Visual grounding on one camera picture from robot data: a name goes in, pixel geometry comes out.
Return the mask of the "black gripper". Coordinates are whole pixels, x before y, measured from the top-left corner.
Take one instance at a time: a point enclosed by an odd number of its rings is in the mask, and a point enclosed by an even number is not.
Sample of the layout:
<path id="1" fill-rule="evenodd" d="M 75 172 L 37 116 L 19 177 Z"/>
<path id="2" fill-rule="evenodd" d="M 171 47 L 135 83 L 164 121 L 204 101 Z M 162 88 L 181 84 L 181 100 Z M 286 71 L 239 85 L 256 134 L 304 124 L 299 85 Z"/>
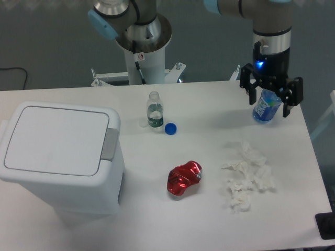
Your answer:
<path id="1" fill-rule="evenodd" d="M 246 64 L 241 68 L 240 88 L 249 96 L 249 104 L 256 102 L 256 88 L 274 92 L 283 103 L 283 118 L 289 116 L 291 109 L 304 99 L 304 81 L 302 77 L 288 78 L 290 48 L 274 54 L 261 52 L 262 43 L 254 44 L 253 65 Z"/>

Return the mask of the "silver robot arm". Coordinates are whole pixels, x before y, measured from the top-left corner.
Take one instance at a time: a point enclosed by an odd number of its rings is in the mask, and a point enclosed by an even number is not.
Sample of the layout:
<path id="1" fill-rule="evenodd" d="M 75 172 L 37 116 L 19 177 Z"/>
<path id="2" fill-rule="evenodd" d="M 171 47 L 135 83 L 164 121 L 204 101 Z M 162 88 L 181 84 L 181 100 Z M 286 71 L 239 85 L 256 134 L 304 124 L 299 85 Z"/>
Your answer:
<path id="1" fill-rule="evenodd" d="M 256 89 L 274 92 L 283 103 L 283 117 L 303 100 L 303 79 L 287 74 L 291 46 L 292 1 L 204 1 L 219 15 L 253 22 L 253 61 L 240 71 L 240 87 L 256 102 Z M 131 85 L 165 83 L 165 47 L 171 40 L 169 21 L 156 1 L 94 1 L 88 18 L 105 39 L 123 49 Z"/>

